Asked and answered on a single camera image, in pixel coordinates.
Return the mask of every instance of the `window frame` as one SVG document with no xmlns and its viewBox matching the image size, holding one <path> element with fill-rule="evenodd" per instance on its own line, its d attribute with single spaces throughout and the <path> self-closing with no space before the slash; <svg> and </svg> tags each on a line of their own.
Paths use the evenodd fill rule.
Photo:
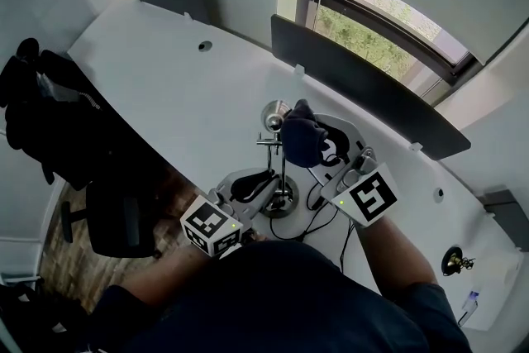
<svg viewBox="0 0 529 353">
<path fill-rule="evenodd" d="M 355 0 L 298 0 L 296 23 L 311 27 L 316 18 L 314 6 L 319 2 L 322 6 L 358 22 L 391 41 L 447 82 L 450 90 L 440 100 L 448 97 L 461 85 L 462 81 L 467 81 L 483 68 L 470 52 L 459 62 L 452 64 L 444 55 L 406 29 L 405 26 L 400 26 L 394 20 Z"/>
</svg>

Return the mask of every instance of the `black office chair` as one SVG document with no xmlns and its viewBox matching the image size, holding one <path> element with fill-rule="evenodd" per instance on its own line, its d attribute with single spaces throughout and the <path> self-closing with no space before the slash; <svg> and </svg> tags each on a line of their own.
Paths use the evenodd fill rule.
<svg viewBox="0 0 529 353">
<path fill-rule="evenodd" d="M 86 209 L 71 212 L 70 203 L 61 205 L 64 239 L 74 242 L 72 223 L 87 220 L 95 253 L 110 257 L 161 257 L 155 249 L 153 220 L 142 212 L 139 199 L 123 193 L 107 182 L 90 183 Z"/>
</svg>

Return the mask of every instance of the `green foliage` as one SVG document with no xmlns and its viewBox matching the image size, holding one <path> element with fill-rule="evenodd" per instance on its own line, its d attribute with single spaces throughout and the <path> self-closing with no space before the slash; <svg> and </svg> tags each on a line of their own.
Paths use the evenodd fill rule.
<svg viewBox="0 0 529 353">
<path fill-rule="evenodd" d="M 315 30 L 397 80 L 400 80 L 415 62 L 413 56 L 391 41 L 323 6 L 318 9 Z"/>
</svg>

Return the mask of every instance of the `person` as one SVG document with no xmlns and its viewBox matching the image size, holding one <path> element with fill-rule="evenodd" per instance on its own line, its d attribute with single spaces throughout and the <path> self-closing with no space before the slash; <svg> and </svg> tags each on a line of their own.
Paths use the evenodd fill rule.
<svg viewBox="0 0 529 353">
<path fill-rule="evenodd" d="M 180 247 L 107 289 L 79 351 L 469 352 L 413 243 L 388 217 L 357 230 L 381 295 L 297 241 Z"/>
</svg>

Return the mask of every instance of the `person's right arm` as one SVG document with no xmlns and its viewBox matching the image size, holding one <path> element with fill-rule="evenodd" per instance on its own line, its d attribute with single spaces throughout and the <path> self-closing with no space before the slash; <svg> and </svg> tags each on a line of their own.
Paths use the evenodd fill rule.
<svg viewBox="0 0 529 353">
<path fill-rule="evenodd" d="M 357 231 L 374 281 L 385 298 L 393 299 L 413 284 L 437 284 L 427 259 L 388 217 L 366 228 L 357 226 Z"/>
</svg>

